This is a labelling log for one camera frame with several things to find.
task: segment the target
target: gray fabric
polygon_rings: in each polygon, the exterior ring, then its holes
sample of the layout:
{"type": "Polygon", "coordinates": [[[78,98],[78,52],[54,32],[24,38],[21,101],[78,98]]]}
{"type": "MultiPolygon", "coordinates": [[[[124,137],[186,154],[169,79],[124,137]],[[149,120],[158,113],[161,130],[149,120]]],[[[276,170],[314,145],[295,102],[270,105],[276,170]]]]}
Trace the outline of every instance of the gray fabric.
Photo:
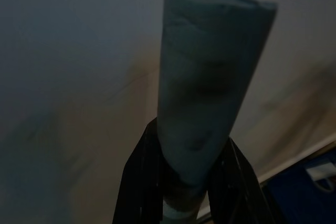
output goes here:
{"type": "Polygon", "coordinates": [[[164,0],[158,135],[182,182],[199,185],[227,139],[276,5],[164,0]]]}

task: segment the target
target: white wall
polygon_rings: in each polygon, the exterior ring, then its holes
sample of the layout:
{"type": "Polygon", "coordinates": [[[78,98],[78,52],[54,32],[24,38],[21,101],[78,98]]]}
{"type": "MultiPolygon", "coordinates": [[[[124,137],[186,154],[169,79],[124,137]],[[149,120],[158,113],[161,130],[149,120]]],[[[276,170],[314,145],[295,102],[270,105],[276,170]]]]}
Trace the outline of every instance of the white wall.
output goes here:
{"type": "MultiPolygon", "coordinates": [[[[62,191],[67,203],[55,203],[68,209],[69,223],[109,223],[123,164],[155,117],[162,1],[0,0],[0,150],[17,153],[23,144],[18,139],[28,142],[35,126],[25,126],[14,140],[6,136],[20,132],[19,123],[36,113],[55,112],[56,119],[38,121],[53,125],[42,126],[40,141],[54,136],[58,156],[78,155],[74,170],[91,164],[62,191]]],[[[250,139],[262,135],[244,136],[265,103],[314,66],[332,61],[336,50],[335,0],[271,1],[279,3],[278,17],[233,130],[253,162],[268,140],[251,148],[250,139]]],[[[57,172],[67,175],[63,168],[57,172]]],[[[0,185],[7,182],[0,179],[0,185]]],[[[18,196],[13,206],[21,201],[18,196]]]]}

